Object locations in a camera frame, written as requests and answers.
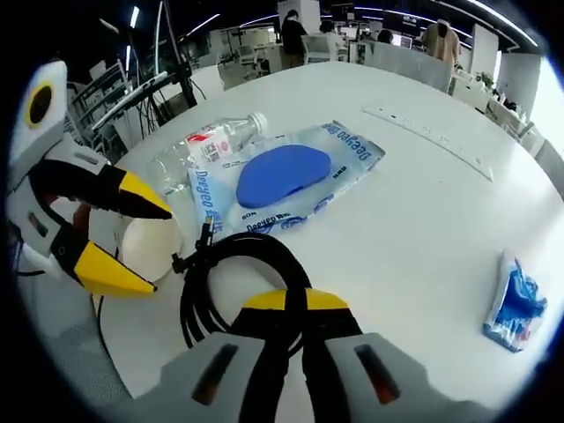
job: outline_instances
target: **white table surface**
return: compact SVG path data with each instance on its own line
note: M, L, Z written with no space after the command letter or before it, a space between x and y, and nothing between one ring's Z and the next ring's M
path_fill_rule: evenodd
M362 113L369 104L426 122L487 160L493 182L422 137ZM370 174L321 214L276 236L314 287L346 300L364 331L379 332L422 363L438 390L492 408L505 405L542 357L564 302L564 204L534 159L444 93L382 70L333 62L276 73L208 100L152 134L120 165L146 178L148 160L166 146L216 118L254 111L268 118L269 135L336 119L386 151ZM191 200L169 201L187 255L199 232ZM92 219L93 239L111 232L99 213ZM481 334L504 249L517 254L549 301L540 332L517 354ZM228 318L251 294L271 287L271 272L246 263L229 259L211 273L213 297ZM102 310L108 351L133 397L156 386L162 366L186 348L178 310L182 279L169 273L158 285L150 299L107 297ZM277 421L313 421L300 353Z

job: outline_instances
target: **black ceiling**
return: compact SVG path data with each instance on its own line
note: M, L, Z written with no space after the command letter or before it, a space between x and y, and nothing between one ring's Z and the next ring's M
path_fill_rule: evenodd
M481 3L490 4L495 10L511 19L520 28L529 32L530 25L527 20L505 0L480 0ZM99 18L115 26L127 27L130 22L133 6L140 9L137 19L136 36L147 42L152 38L154 23L160 0L74 0L70 2L68 28L65 28L66 37L56 46L57 54L70 66L71 77L83 79L87 70L99 60L115 60L123 56L126 39L110 33L103 28ZM321 0L320 5L325 12L330 11L331 4L343 3L343 0ZM354 0L356 6L374 7L385 10L404 11L430 19L438 19L447 15L453 27L466 33L472 33L476 19L482 20L481 25L491 26L489 29L501 31L498 33L500 48L514 51L538 53L535 48L520 33L500 22L497 18L481 10L469 0ZM207 30L221 27L238 26L252 19L259 19L277 12L277 0L262 0L239 2L229 0L170 0L174 29L177 35L183 35L192 28L220 13ZM377 11L359 11L357 16L382 16ZM538 35L533 38L543 47L543 42ZM471 40L462 41L471 44Z

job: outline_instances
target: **coiled black cable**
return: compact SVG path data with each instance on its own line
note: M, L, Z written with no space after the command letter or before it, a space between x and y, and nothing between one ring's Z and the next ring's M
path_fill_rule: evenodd
M192 256L185 259L175 256L173 262L175 272L186 272L180 302L180 321L188 348L194 345L192 339L196 342L204 339L204 333L197 320L209 333L229 331L229 324L213 304L208 284L210 269L228 257L254 257L277 271L288 288L286 312L290 319L299 319L300 312L307 309L304 288L311 287L308 275L292 252L276 238L266 234L234 234L211 244L211 226L204 224L196 248L197 251ZM295 340L294 347L288 351L290 356L301 348L301 341L296 343Z

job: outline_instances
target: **robotic arm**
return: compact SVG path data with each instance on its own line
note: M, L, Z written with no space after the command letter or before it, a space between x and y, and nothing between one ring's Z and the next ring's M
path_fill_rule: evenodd
M144 219L171 219L168 206L134 174L111 166L63 130L67 69L49 63L33 75L14 125L8 218L23 242L49 266L92 293L151 294L156 287L115 260L56 214L49 197L77 198Z

